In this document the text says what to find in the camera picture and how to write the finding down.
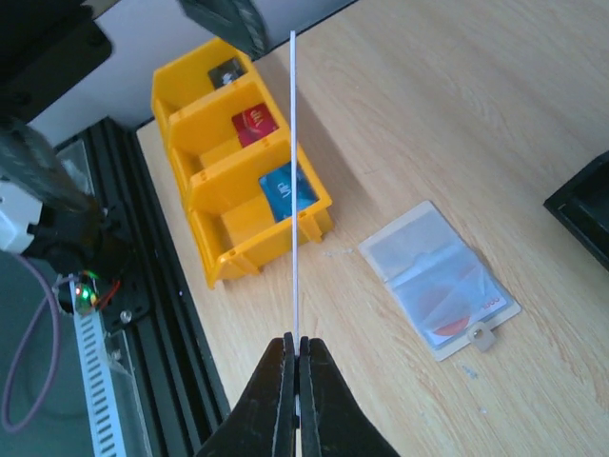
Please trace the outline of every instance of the yellow bin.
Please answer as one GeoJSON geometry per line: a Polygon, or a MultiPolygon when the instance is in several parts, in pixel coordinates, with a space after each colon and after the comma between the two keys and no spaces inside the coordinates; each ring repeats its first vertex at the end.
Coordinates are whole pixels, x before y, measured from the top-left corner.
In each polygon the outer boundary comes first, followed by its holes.
{"type": "MultiPolygon", "coordinates": [[[[258,274],[290,251],[291,217],[275,222],[260,185],[290,162],[289,126],[249,59],[213,39],[155,72],[152,109],[208,286],[258,274]],[[215,89],[210,70],[231,59],[243,74],[215,89]],[[266,130],[240,129],[244,113],[262,119],[266,130]]],[[[332,201],[300,146],[297,153],[317,197],[298,214],[299,243],[321,242],[333,227],[332,201]]]]}

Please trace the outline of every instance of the white plastic part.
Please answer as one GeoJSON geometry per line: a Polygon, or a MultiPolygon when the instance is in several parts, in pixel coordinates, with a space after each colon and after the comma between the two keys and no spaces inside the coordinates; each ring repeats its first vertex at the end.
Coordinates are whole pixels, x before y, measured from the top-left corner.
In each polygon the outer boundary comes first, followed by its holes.
{"type": "Polygon", "coordinates": [[[21,253],[31,244],[29,224],[40,220],[42,203],[18,186],[0,181],[0,249],[21,253]]]}

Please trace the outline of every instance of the table surface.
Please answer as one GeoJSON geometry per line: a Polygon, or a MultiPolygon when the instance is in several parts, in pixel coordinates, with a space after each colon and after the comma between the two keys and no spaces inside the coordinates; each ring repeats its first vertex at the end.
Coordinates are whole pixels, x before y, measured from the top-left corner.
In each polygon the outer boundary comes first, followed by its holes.
{"type": "MultiPolygon", "coordinates": [[[[362,0],[298,41],[299,139],[335,229],[300,251],[303,334],[404,455],[601,455],[609,277],[542,206],[609,148],[609,7],[362,0]],[[486,353],[435,362],[358,245],[433,201],[519,300],[486,353]]],[[[288,48],[257,63],[288,111],[288,48]]],[[[291,258],[206,288],[158,128],[139,131],[231,405],[292,327],[291,258]]]]}

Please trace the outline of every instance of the blue packet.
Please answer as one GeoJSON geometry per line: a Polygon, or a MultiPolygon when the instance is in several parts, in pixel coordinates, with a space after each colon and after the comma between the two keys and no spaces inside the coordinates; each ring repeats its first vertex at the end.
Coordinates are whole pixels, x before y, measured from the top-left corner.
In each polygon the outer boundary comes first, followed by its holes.
{"type": "MultiPolygon", "coordinates": [[[[298,166],[296,170],[296,206],[298,211],[308,208],[317,202],[318,198],[307,181],[305,174],[298,166]]],[[[266,200],[273,212],[275,222],[281,222],[292,215],[292,182],[291,164],[287,163],[274,169],[259,180],[266,200]]]]}

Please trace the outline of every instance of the cable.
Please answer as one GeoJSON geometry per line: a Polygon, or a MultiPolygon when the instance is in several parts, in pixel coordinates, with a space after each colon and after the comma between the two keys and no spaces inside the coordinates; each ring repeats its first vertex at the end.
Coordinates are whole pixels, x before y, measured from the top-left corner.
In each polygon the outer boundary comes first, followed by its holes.
{"type": "MultiPolygon", "coordinates": [[[[59,306],[57,305],[57,299],[55,298],[55,294],[53,293],[49,283],[42,275],[40,271],[33,265],[25,257],[22,257],[18,254],[13,254],[13,257],[21,263],[31,274],[38,280],[38,283],[42,287],[45,292],[45,298],[40,302],[38,309],[34,313],[31,321],[29,322],[28,328],[19,343],[17,350],[15,351],[15,355],[12,359],[9,369],[9,375],[7,376],[7,382],[4,387],[4,392],[2,394],[2,410],[0,412],[2,419],[2,427],[8,433],[18,433],[22,431],[28,424],[31,422],[33,417],[42,406],[43,402],[47,398],[47,394],[49,393],[50,387],[53,383],[53,379],[55,377],[55,373],[57,372],[57,363],[59,361],[59,339],[60,339],[60,328],[59,328],[59,306]],[[53,341],[50,353],[50,365],[49,365],[49,374],[47,375],[47,379],[38,394],[38,398],[32,405],[26,417],[17,424],[14,424],[10,421],[10,397],[12,394],[12,385],[14,383],[15,374],[17,372],[17,367],[21,358],[23,357],[26,346],[28,345],[28,341],[31,339],[31,335],[33,334],[33,330],[38,323],[38,320],[42,316],[43,311],[46,306],[49,305],[50,309],[50,318],[52,323],[52,332],[53,332],[53,341]]],[[[62,278],[57,283],[55,283],[54,287],[58,287],[60,284],[65,284],[67,282],[73,281],[76,278],[62,278]]]]}

